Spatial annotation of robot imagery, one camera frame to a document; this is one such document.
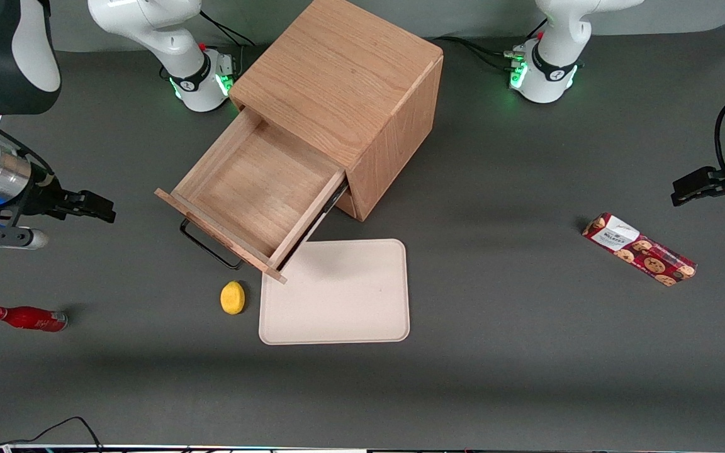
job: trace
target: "red bottle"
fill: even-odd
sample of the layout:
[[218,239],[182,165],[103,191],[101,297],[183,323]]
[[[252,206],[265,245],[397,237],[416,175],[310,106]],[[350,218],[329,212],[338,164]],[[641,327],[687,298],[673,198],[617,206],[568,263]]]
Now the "red bottle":
[[60,332],[69,323],[62,311],[41,310],[35,307],[0,307],[0,320],[18,329]]

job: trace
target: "wood grain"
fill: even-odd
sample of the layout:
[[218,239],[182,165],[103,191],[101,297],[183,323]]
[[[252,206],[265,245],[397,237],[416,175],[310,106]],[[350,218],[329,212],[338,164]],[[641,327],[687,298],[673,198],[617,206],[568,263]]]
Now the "wood grain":
[[345,0],[314,0],[230,95],[351,169],[440,56]]
[[363,221],[371,214],[432,129],[442,64],[443,57],[438,57],[366,149],[362,160],[347,173],[357,220]]
[[337,169],[337,172],[331,177],[324,189],[315,198],[310,207],[305,210],[304,215],[298,219],[290,233],[281,241],[278,249],[270,257],[270,265],[278,269],[279,264],[284,260],[285,256],[293,250],[296,243],[301,239],[301,236],[307,232],[307,228],[310,227],[312,221],[320,215],[320,210],[326,206],[329,199],[332,197],[337,188],[346,178],[346,172],[343,169]]
[[186,176],[178,183],[175,190],[184,197],[189,197],[193,193],[200,191],[202,184],[209,181],[214,173],[225,165],[239,144],[247,140],[261,121],[262,117],[254,114],[253,111],[240,111],[239,115],[231,121],[225,131],[212,143],[198,163],[186,173]]
[[262,121],[229,157],[181,192],[219,224],[271,256],[339,170],[305,143]]
[[351,195],[351,189],[346,189],[343,195],[340,195],[340,198],[337,199],[337,203],[334,206],[346,214],[351,215],[351,217],[357,218],[357,209],[354,208],[354,196]]
[[218,243],[222,244],[226,249],[231,250],[239,258],[253,265],[256,269],[272,276],[281,283],[286,283],[284,278],[277,270],[267,264],[267,257],[254,250],[249,244],[245,243],[241,238],[237,237],[230,230],[219,226],[212,218],[204,214],[198,208],[192,206],[187,201],[170,195],[162,189],[156,189],[155,195],[166,201],[167,204],[178,210],[185,218],[192,221],[199,229],[203,230],[207,235],[214,238]]

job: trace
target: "red cookie box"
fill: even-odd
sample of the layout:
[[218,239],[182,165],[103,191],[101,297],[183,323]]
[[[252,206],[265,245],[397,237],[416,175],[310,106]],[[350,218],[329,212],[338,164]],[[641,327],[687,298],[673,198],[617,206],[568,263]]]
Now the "red cookie box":
[[642,235],[608,212],[593,220],[582,234],[664,286],[673,286],[695,275],[693,261]]

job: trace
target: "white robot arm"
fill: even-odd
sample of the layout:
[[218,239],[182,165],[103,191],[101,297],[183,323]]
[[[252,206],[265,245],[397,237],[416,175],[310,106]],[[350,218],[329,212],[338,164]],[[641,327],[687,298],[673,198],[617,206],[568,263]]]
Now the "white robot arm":
[[572,85],[576,61],[592,37],[587,14],[619,11],[644,0],[536,0],[547,16],[544,37],[530,38],[506,52],[514,59],[509,87],[535,103],[552,103]]
[[89,0],[89,12],[100,28],[137,43],[159,59],[184,105],[212,111],[233,85],[230,55],[201,49],[185,28],[161,31],[198,15],[200,0]]
[[[0,115],[40,114],[60,94],[49,34],[48,0],[0,0]],[[22,215],[89,216],[109,223],[113,203],[86,190],[60,187],[51,167],[3,131],[0,136],[0,247],[37,249],[47,242],[39,230],[18,226]],[[37,162],[29,161],[31,155]]]

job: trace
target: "cookie image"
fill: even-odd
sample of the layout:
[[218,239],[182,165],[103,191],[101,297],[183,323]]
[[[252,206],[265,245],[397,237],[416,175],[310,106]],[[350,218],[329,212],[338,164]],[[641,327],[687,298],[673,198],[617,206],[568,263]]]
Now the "cookie image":
[[648,256],[648,258],[645,258],[645,261],[643,261],[643,264],[647,269],[653,273],[661,274],[665,271],[665,265],[662,264],[662,261],[656,260],[656,258],[652,258]]
[[654,278],[659,283],[664,284],[664,286],[673,286],[674,284],[676,284],[676,280],[673,280],[672,278],[668,277],[667,275],[657,275]]
[[637,252],[642,252],[642,250],[648,250],[653,245],[651,245],[648,241],[636,241],[636,243],[631,244],[632,249],[637,250]]
[[606,227],[606,221],[602,217],[598,217],[587,226],[587,229],[583,231],[582,235],[586,236],[592,230],[600,230],[602,227]]
[[679,269],[677,269],[677,272],[683,274],[683,278],[690,278],[691,276],[695,275],[695,269],[690,266],[681,266],[679,267]]
[[634,254],[630,252],[630,250],[619,249],[617,250],[617,252],[615,252],[615,256],[625,261],[626,263],[631,263],[634,260]]

